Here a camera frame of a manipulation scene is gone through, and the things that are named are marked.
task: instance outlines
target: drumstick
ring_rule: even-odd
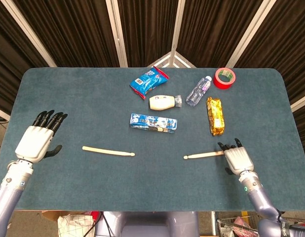
[[[94,147],[83,146],[82,149],[85,151],[98,152],[98,153],[104,153],[104,154],[116,155],[116,156],[130,156],[130,157],[135,156],[135,153],[111,151],[111,150],[99,149]]]
[[[195,158],[203,158],[203,157],[214,157],[214,156],[221,156],[224,152],[207,152],[195,155],[184,156],[183,159],[195,159]]]

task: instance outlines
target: tape roll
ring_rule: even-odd
[[[225,76],[229,79],[228,82],[222,81],[219,76]],[[231,85],[235,82],[236,75],[235,73],[229,68],[219,68],[215,72],[214,76],[214,85],[219,89],[226,90],[231,87]]]

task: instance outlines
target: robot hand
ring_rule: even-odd
[[[229,146],[228,144],[223,145],[221,142],[218,143],[224,151],[231,171],[236,175],[240,175],[243,171],[253,171],[254,166],[246,149],[237,138],[235,138],[235,141],[238,147],[235,145]]]
[[[41,112],[33,125],[28,127],[15,150],[18,158],[38,163],[43,158],[53,157],[62,149],[62,146],[58,145],[54,150],[47,151],[53,136],[68,115],[59,112],[49,120],[53,113],[53,110]]]

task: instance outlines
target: bottle label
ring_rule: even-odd
[[[207,89],[210,87],[210,85],[211,85],[211,82],[208,81],[207,83],[205,83],[205,85],[203,86],[202,90],[203,91],[207,91]]]

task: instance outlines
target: blue felt surface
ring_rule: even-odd
[[[274,69],[234,69],[229,90],[211,85],[196,107],[150,111],[154,95],[187,97],[201,77],[216,69],[164,69],[170,79],[143,101],[129,83],[147,68],[39,68],[22,79],[0,152],[0,182],[24,131],[38,113],[69,116],[50,149],[54,158],[36,164],[17,209],[61,210],[251,210],[224,156],[183,160],[218,151],[218,141],[240,139],[267,192],[281,210],[305,210],[305,155],[281,75]],[[205,101],[222,101],[225,132],[213,137]],[[129,127],[131,113],[174,118],[174,134]],[[82,146],[135,152],[118,157]]]

